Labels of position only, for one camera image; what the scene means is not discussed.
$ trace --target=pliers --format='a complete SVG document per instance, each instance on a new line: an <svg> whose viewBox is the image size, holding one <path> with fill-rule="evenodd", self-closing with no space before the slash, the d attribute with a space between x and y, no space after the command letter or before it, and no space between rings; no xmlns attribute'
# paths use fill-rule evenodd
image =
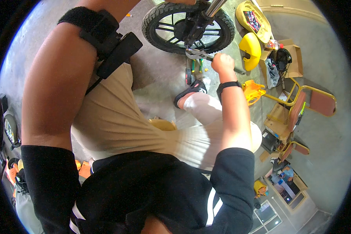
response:
<svg viewBox="0 0 351 234"><path fill-rule="evenodd" d="M195 72L195 61L196 61L196 59L193 59L192 60L192 72ZM199 59L199 72L200 73L202 73L202 70L203 70L203 59L202 58L200 58Z"/></svg>

